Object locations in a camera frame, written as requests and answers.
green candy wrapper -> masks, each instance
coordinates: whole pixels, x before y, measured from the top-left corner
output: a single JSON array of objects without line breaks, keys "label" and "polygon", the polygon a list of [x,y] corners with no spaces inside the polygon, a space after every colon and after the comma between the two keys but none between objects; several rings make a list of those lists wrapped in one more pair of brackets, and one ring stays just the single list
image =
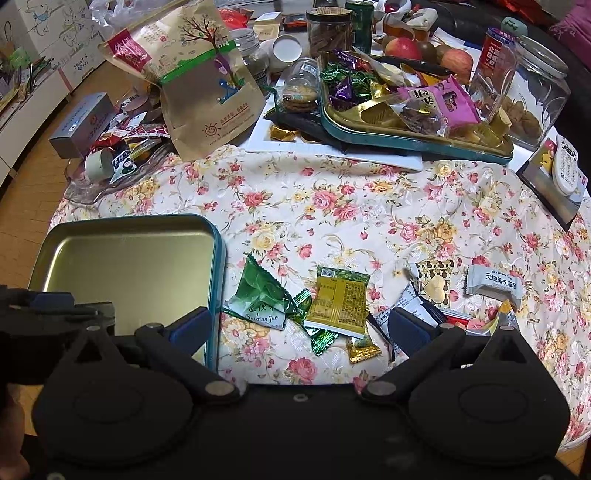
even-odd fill
[{"label": "green candy wrapper", "polygon": [[242,320],[277,330],[285,328],[285,315],[300,312],[289,292],[251,254],[246,257],[238,289],[223,310]]},{"label": "green candy wrapper", "polygon": [[304,327],[304,320],[306,319],[306,313],[310,310],[312,305],[312,293],[310,290],[305,288],[301,292],[299,292],[295,298],[295,303],[298,305],[300,312],[295,316],[290,316],[294,322],[296,322],[299,326],[304,329],[304,331],[310,336],[311,344],[312,344],[312,351],[315,355],[322,355],[328,347],[332,345],[332,343],[336,340],[339,336],[338,333],[329,332],[328,330],[323,330],[320,328],[308,328]]}]

pink snack bag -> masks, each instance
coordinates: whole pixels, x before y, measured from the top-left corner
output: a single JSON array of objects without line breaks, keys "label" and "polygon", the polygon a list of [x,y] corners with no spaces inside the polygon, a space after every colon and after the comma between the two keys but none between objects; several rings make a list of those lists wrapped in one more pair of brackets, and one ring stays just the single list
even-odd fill
[{"label": "pink snack bag", "polygon": [[405,100],[416,98],[436,108],[449,128],[480,123],[474,102],[453,76],[430,87],[399,87],[397,92]]}]

plastic bag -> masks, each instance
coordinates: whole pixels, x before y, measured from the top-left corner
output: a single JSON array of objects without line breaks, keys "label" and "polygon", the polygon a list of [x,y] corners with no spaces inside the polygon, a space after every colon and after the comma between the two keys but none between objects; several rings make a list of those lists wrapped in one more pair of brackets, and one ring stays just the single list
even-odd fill
[{"label": "plastic bag", "polygon": [[111,38],[118,31],[139,21],[144,15],[162,8],[171,0],[116,0],[111,9],[112,0],[92,0],[89,10],[92,20],[98,22],[103,38]]}]

person's hand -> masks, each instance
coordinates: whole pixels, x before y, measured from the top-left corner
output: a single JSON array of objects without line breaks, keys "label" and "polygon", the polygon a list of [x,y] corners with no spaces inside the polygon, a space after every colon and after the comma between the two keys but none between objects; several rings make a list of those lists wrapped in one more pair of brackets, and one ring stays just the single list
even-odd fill
[{"label": "person's hand", "polygon": [[30,472],[21,455],[25,438],[25,412],[18,402],[19,387],[9,387],[6,407],[0,411],[0,480],[24,480]]}]

cartoon rabbit drawing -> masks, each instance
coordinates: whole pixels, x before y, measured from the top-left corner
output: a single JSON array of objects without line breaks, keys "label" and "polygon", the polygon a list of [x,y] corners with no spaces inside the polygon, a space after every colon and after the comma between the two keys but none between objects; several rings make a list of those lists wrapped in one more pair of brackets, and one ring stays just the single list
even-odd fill
[{"label": "cartoon rabbit drawing", "polygon": [[[78,11],[74,13],[71,8],[64,8],[64,42],[69,47],[73,47],[78,42],[78,32],[87,28],[88,19],[86,18],[86,10],[84,7],[79,7]],[[90,36],[95,33],[95,27],[90,25]]]},{"label": "cartoon rabbit drawing", "polygon": [[44,36],[47,32],[49,32],[49,28],[47,26],[47,19],[49,18],[49,4],[47,3],[47,0],[43,3],[41,3],[40,0],[27,0],[26,12],[28,14],[33,14],[35,26],[33,26],[32,30],[34,30],[37,35]]}]

